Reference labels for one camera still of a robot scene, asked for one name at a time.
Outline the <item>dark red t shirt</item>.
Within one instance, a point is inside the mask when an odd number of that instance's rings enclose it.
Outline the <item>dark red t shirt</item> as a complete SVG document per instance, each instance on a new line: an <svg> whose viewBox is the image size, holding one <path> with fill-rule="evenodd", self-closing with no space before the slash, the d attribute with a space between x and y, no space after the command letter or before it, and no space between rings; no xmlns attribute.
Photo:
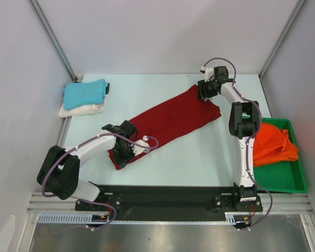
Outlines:
<svg viewBox="0 0 315 252"><path fill-rule="evenodd" d="M129 129L132 141L145 135L154 137L162 147L169 142L197 130L221 116L220 108L209 100L198 98L198 86L144 111L122 123L121 129Z"/></svg>

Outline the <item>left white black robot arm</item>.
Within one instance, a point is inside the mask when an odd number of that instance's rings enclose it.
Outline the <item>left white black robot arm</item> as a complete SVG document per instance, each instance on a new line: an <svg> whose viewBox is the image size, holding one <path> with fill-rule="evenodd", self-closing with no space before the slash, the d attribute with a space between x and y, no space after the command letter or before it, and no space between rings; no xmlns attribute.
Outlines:
<svg viewBox="0 0 315 252"><path fill-rule="evenodd" d="M108 124L95 136L71 148L52 146L45 157L37 176L43 197L70 197L87 201L95 210L104 207L106 198L101 189L79 178L80 169L91 159L109 150L120 151L125 157L134 157L131 142L138 131L128 120L121 125Z"/></svg>

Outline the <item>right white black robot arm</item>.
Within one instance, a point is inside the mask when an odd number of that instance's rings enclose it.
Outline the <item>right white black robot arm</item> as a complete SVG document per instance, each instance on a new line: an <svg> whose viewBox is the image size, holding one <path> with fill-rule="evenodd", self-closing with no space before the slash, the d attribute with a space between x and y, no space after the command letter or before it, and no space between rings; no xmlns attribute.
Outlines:
<svg viewBox="0 0 315 252"><path fill-rule="evenodd" d="M256 101L245 98L237 89L235 78L230 78L225 66L208 68L202 66L204 79L197 82L198 98L207 100L217 95L223 96L231 106L228 129L236 139L239 150L239 175L235 189L239 192L232 197L232 206L243 211L256 197L256 183L253 167L255 136L261 128L261 112Z"/></svg>

